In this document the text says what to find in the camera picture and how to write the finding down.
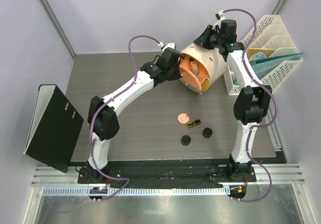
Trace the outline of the orange top drawer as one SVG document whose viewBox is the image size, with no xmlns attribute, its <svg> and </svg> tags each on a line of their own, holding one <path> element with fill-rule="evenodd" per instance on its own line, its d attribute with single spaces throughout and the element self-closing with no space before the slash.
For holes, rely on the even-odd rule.
<svg viewBox="0 0 321 224">
<path fill-rule="evenodd" d="M 202 91 L 202 87 L 200 83 L 196 80 L 194 73 L 190 70 L 190 61 L 196 61 L 199 67 L 201 68 L 201 75 L 203 78 L 210 80 L 209 73 L 207 69 L 195 58 L 183 54 L 183 60 L 180 62 L 180 73 L 181 73 L 181 80 L 188 86 L 193 89 L 193 91 L 204 92 Z"/>
</svg>

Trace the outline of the beige foundation bottle black cap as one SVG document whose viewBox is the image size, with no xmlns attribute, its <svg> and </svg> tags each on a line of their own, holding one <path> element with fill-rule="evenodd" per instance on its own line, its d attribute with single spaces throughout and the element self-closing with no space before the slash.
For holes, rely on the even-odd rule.
<svg viewBox="0 0 321 224">
<path fill-rule="evenodd" d="M 189 64 L 190 64 L 190 70 L 194 74 L 199 74 L 199 68 L 198 68 L 196 61 L 190 61 Z"/>
</svg>

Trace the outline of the cream cylindrical drawer organizer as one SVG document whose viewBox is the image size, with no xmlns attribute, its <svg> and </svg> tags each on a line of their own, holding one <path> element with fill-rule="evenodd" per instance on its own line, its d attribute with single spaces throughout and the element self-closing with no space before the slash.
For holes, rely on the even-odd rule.
<svg viewBox="0 0 321 224">
<path fill-rule="evenodd" d="M 204 67 L 207 69 L 210 78 L 210 87 L 213 83 L 220 78 L 224 71 L 227 69 L 227 63 L 224 61 L 224 58 L 219 54 L 218 49 L 207 50 L 202 48 L 194 43 L 191 43 L 184 50 L 181 51 L 181 56 L 183 54 L 189 55 L 196 60 L 198 60 Z M 191 87 L 188 87 L 180 78 L 180 81 L 190 90 L 193 91 Z"/>
</svg>

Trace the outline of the yellow drawer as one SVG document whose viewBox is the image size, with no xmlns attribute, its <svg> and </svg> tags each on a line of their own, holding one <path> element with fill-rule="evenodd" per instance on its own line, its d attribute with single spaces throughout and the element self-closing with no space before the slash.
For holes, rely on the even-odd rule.
<svg viewBox="0 0 321 224">
<path fill-rule="evenodd" d="M 202 87 L 202 91 L 207 91 L 208 88 L 210 87 L 210 80 L 205 79 L 205 80 L 202 82 L 201 87 Z"/>
</svg>

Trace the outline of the beige foundation spray bottle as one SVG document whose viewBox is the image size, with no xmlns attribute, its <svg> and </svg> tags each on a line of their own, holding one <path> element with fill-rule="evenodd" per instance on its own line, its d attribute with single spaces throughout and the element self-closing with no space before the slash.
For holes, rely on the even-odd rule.
<svg viewBox="0 0 321 224">
<path fill-rule="evenodd" d="M 190 63 L 191 71 L 197 76 L 200 76 L 202 71 L 197 62 L 193 61 Z"/>
</svg>

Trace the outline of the clear plastic spray bottle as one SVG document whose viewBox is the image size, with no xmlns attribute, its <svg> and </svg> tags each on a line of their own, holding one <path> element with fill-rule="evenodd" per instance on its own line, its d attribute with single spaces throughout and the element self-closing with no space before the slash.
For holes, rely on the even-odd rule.
<svg viewBox="0 0 321 224">
<path fill-rule="evenodd" d="M 205 78 L 203 78 L 202 76 L 200 76 L 198 74 L 196 74 L 194 76 L 195 76 L 196 80 L 200 83 L 200 85 L 202 85 L 204 80 L 205 80 Z"/>
</svg>

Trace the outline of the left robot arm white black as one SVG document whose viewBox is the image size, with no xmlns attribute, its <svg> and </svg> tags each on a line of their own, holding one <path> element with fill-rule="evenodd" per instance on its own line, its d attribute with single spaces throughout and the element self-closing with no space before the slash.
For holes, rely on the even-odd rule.
<svg viewBox="0 0 321 224">
<path fill-rule="evenodd" d="M 168 47 L 163 50 L 156 63 L 142 65 L 135 76 L 115 92 L 103 98 L 95 96 L 90 102 L 88 122 L 90 124 L 91 153 L 88 159 L 92 169 L 89 177 L 95 183 L 102 183 L 107 176 L 109 145 L 120 129 L 118 117 L 121 112 L 139 96 L 165 81 L 178 80 L 181 54 Z"/>
</svg>

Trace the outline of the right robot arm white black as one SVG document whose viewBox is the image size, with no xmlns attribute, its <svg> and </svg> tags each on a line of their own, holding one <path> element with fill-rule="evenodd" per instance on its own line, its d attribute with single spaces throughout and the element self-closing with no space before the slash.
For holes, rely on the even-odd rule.
<svg viewBox="0 0 321 224">
<path fill-rule="evenodd" d="M 220 20 L 216 25 L 207 25 L 194 43 L 204 49 L 218 49 L 238 81 L 240 92 L 233 106 L 238 122 L 236 142 L 229 156 L 226 175 L 232 181 L 240 181 L 251 174 L 253 160 L 251 150 L 255 132 L 267 115 L 271 100 L 271 88 L 265 86 L 255 75 L 245 56 L 245 47 L 236 38 L 235 20 Z"/>
</svg>

